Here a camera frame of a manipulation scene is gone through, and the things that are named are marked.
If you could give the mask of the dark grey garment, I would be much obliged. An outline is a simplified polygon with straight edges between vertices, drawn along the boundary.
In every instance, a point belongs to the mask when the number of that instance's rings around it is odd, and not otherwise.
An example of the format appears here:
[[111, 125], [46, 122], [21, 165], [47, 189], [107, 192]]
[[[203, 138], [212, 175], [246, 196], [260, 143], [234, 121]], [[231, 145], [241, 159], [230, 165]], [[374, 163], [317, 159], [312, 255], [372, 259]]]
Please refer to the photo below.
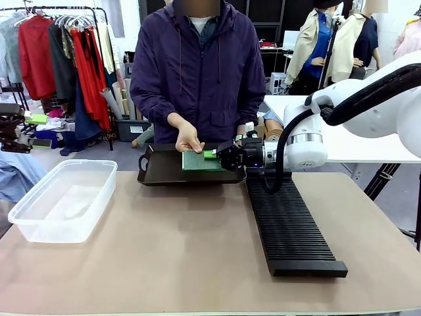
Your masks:
[[51, 62], [58, 99], [73, 100], [76, 95], [76, 67], [73, 40], [64, 26], [48, 27]]

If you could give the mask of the green circuit board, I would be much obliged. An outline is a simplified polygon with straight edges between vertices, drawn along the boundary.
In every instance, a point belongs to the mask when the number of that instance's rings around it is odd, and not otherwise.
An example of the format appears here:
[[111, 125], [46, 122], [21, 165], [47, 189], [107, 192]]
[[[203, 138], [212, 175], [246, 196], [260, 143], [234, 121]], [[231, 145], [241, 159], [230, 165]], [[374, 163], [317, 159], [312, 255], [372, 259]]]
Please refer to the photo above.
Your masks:
[[204, 150], [201, 153], [194, 151], [182, 152], [183, 171], [224, 171], [216, 150]]

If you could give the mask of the black tripod legs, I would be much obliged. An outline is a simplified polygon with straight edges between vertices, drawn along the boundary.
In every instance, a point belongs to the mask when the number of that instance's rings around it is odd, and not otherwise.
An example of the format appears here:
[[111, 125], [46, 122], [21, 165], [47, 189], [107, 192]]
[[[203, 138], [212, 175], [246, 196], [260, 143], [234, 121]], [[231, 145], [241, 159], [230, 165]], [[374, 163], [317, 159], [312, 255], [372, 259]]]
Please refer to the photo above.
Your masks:
[[[364, 193], [372, 200], [375, 201], [381, 191], [385, 188], [387, 183], [393, 178], [401, 166], [400, 163], [384, 163], [376, 171], [375, 175], [364, 189]], [[402, 234], [410, 238], [416, 246], [416, 250], [421, 253], [421, 171], [419, 174], [418, 185], [418, 205], [416, 213], [416, 224], [414, 230], [405, 230], [399, 228]]]

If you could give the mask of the person's right forearm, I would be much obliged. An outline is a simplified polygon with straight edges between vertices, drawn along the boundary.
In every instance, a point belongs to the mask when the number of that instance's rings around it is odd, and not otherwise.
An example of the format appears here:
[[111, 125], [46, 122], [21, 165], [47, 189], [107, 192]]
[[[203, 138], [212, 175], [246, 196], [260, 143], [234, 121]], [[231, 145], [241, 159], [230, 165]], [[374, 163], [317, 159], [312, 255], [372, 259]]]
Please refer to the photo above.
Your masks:
[[132, 76], [130, 95], [135, 105], [153, 124], [169, 125], [170, 115], [178, 115], [173, 104], [165, 99], [161, 91], [161, 80], [155, 75]]

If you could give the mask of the pale grey-blue garment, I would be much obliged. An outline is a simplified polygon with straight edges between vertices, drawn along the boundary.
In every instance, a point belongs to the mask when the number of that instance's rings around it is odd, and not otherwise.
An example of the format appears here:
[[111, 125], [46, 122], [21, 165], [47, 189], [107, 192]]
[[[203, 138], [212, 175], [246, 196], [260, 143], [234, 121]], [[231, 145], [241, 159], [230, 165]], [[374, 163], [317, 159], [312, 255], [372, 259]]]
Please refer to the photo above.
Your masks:
[[22, 83], [18, 50], [18, 26], [15, 22], [24, 15], [14, 12], [7, 18], [0, 18], [0, 78], [8, 78], [11, 83]]

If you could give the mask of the black slotted PCB rack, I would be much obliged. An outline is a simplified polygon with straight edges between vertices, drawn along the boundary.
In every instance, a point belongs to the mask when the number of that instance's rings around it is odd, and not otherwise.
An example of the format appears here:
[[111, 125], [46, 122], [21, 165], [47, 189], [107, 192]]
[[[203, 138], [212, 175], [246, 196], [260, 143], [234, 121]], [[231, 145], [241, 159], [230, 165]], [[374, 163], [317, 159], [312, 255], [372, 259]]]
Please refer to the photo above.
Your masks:
[[269, 273], [273, 277], [345, 278], [348, 268], [335, 258], [291, 173], [275, 194], [264, 190], [258, 170], [247, 169], [246, 175]]

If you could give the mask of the black plastic tray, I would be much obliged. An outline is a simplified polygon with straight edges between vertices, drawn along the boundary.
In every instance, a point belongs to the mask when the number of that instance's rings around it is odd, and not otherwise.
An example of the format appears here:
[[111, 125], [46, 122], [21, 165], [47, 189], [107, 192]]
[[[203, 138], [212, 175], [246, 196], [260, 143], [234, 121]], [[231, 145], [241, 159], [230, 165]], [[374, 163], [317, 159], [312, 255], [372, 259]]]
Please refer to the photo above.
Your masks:
[[149, 144], [139, 158], [137, 181], [145, 186], [237, 184], [244, 169], [232, 171], [183, 171], [182, 154], [172, 144]]

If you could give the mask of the person in purple jacket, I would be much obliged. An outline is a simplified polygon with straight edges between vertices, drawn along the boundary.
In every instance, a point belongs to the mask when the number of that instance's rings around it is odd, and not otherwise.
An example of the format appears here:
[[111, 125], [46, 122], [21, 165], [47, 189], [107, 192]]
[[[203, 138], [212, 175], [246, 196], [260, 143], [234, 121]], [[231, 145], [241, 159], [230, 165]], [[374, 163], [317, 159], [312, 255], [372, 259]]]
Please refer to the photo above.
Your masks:
[[[241, 86], [265, 79], [251, 20], [226, 0], [171, 0], [141, 23], [132, 75], [155, 75], [200, 142], [233, 140]], [[158, 144], [176, 145], [178, 130], [153, 124]]]

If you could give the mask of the cream garment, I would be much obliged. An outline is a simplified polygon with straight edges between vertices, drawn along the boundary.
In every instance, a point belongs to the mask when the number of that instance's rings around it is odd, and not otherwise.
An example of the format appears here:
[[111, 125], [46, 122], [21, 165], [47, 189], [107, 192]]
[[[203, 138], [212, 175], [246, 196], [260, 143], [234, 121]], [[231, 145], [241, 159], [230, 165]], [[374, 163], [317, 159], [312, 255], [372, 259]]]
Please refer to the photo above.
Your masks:
[[97, 32], [94, 33], [97, 46], [101, 46], [104, 66], [109, 74], [114, 72], [114, 57], [111, 52], [112, 45], [109, 39], [109, 29], [106, 22], [97, 23]]

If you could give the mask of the black metal clothes rack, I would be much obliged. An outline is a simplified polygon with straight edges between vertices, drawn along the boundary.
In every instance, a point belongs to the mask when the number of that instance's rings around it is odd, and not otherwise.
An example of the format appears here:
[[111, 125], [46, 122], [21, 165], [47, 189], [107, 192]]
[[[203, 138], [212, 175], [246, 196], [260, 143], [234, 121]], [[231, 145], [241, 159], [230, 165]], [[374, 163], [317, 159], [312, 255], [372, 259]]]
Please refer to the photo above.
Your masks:
[[[32, 7], [8, 7], [8, 8], [0, 8], [0, 13], [1, 12], [5, 12], [5, 11], [25, 11], [25, 13], [28, 14], [37, 14], [37, 10], [39, 12], [41, 12], [42, 10], [74, 10], [74, 11], [84, 11], [84, 10], [89, 10], [92, 13], [93, 16], [93, 20], [95, 23], [95, 27], [97, 27], [98, 24], [98, 18], [96, 14], [97, 10], [101, 11], [102, 17], [105, 20], [106, 24], [108, 24], [108, 18], [107, 18], [107, 13], [106, 11], [101, 8], [101, 7], [88, 7], [88, 6], [81, 6], [81, 7], [77, 7], [77, 6], [32, 6]], [[101, 46], [101, 41], [99, 40], [99, 50], [101, 53], [101, 57], [103, 58], [103, 51], [102, 51], [102, 46]], [[21, 103], [18, 103], [19, 105], [21, 105], [21, 107], [23, 107], [23, 109], [27, 109], [29, 110], [28, 104], [26, 102], [26, 99], [24, 97], [24, 88], [23, 88], [23, 84], [19, 83], [19, 84], [12, 84], [9, 80], [9, 78], [6, 79], [8, 86], [3, 87], [1, 85], [1, 81], [0, 81], [0, 94], [4, 93], [12, 93], [14, 100], [17, 102], [17, 98], [15, 93], [17, 93], [17, 96], [21, 97], [20, 101]], [[113, 123], [115, 120], [112, 118], [111, 116], [111, 110], [109, 109], [109, 115], [110, 115], [110, 120], [111, 123]], [[109, 143], [109, 150], [113, 151], [113, 144], [112, 144], [112, 133], [111, 132], [103, 132], [102, 133], [103, 139], [108, 141]]]

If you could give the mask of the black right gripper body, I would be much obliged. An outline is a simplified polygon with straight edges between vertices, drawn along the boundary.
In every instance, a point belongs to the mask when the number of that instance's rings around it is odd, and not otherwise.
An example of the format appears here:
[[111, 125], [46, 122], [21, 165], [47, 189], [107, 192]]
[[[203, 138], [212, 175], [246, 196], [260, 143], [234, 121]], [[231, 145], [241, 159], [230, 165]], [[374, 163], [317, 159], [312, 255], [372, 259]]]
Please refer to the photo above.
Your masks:
[[264, 166], [263, 141], [261, 138], [244, 138], [241, 141], [242, 162], [248, 168]]

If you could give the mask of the black tripod pole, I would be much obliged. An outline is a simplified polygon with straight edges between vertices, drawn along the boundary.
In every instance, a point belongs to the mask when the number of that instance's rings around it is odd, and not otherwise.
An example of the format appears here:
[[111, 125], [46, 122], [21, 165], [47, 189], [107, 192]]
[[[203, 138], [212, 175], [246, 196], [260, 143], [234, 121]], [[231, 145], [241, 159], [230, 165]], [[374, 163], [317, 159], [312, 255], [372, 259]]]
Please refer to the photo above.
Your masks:
[[320, 77], [320, 81], [319, 81], [319, 85], [318, 85], [318, 90], [321, 90], [324, 87], [324, 83], [326, 80], [326, 75], [328, 72], [328, 67], [329, 67], [329, 63], [330, 60], [332, 58], [332, 53], [333, 53], [333, 48], [334, 48], [334, 41], [337, 35], [337, 31], [339, 30], [339, 27], [341, 26], [341, 21], [340, 21], [340, 17], [339, 16], [334, 16], [333, 17], [333, 26], [331, 27], [333, 33], [332, 33], [332, 38], [330, 39], [329, 42], [329, 46], [328, 46], [328, 51], [326, 54], [326, 60], [325, 60], [325, 64], [323, 66], [323, 70], [322, 70], [322, 75]]

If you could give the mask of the flesh-coloured mannequin torso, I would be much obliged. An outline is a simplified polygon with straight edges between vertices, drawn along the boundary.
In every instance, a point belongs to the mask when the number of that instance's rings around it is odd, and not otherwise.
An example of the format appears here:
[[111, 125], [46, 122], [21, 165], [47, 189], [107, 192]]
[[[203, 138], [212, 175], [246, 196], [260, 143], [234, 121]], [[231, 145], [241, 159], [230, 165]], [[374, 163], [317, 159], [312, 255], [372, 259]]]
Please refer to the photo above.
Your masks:
[[264, 125], [267, 129], [267, 131], [271, 130], [283, 130], [284, 125], [282, 120], [276, 115], [276, 113], [272, 110], [268, 111], [263, 116], [264, 119]]

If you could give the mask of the person's right hand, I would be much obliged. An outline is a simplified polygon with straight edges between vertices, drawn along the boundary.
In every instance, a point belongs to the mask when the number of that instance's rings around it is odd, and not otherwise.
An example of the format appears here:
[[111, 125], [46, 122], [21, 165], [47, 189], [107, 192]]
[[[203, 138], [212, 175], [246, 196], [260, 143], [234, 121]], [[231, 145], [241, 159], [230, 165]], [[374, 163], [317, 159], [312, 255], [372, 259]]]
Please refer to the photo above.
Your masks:
[[194, 151], [201, 153], [205, 144], [200, 142], [197, 137], [196, 128], [178, 113], [170, 113], [167, 116], [167, 122], [172, 127], [178, 130], [178, 137], [175, 148], [179, 152]]

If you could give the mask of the red dress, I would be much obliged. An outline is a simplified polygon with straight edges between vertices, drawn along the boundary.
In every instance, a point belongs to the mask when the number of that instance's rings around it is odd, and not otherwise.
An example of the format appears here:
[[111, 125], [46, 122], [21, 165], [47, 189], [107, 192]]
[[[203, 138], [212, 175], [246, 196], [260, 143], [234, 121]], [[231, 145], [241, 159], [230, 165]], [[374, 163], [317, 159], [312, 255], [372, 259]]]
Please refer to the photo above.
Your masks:
[[91, 119], [97, 121], [102, 130], [110, 130], [108, 103], [101, 95], [107, 87], [101, 54], [95, 41], [94, 28], [79, 32], [70, 31], [73, 39], [76, 68], [86, 111]]

